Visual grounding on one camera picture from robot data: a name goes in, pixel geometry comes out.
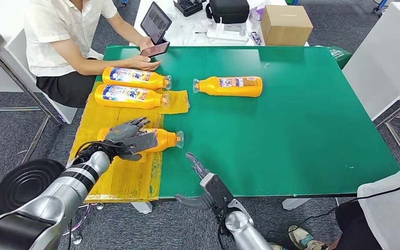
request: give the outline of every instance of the sneaker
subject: sneaker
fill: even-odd
[[[314,240],[306,230],[297,227],[289,227],[289,238],[299,250],[324,250],[327,244]]]
[[[282,247],[276,243],[269,242],[269,245],[270,247],[272,247],[272,250],[288,250],[287,248]]]

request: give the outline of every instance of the black round base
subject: black round base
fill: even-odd
[[[64,166],[55,160],[37,159],[10,171],[0,182],[0,215],[36,198],[64,169]]]

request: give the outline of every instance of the person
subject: person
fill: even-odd
[[[336,221],[342,231],[337,240],[325,244],[306,230],[290,226],[289,238],[294,245],[300,250],[400,250],[400,171],[361,185],[357,193],[358,197],[380,195],[346,202],[337,208]],[[286,249],[274,243],[271,246],[274,250]]]
[[[28,65],[36,76],[36,86],[50,99],[83,108],[96,76],[106,67],[155,70],[159,66],[159,61],[140,55],[102,60],[103,55],[91,49],[101,15],[140,50],[154,46],[149,37],[140,35],[120,17],[112,0],[27,0],[24,30]]]

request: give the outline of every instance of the yellow plastic sheet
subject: yellow plastic sheet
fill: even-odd
[[[73,159],[80,145],[97,141],[102,128],[110,128],[133,118],[145,116],[151,122],[146,127],[162,128],[162,114],[185,113],[188,111],[186,91],[167,91],[170,95],[168,108],[137,109],[105,107],[96,103],[90,94],[76,133],[69,159]],[[108,171],[104,173],[88,194],[87,203],[137,202],[158,199],[162,153],[146,153],[139,162],[121,160],[115,157]]]

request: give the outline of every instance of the man's hand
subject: man's hand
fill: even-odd
[[[157,69],[157,67],[160,64],[160,61],[151,62],[151,58],[146,57],[146,56],[137,55],[137,56],[133,56],[131,58],[125,59],[124,63],[125,63],[125,65],[121,66],[121,67],[153,71],[153,70]]]
[[[151,38],[149,36],[144,36],[142,39],[140,39],[139,47],[140,51],[143,51],[146,48],[153,47],[154,43],[151,41]]]

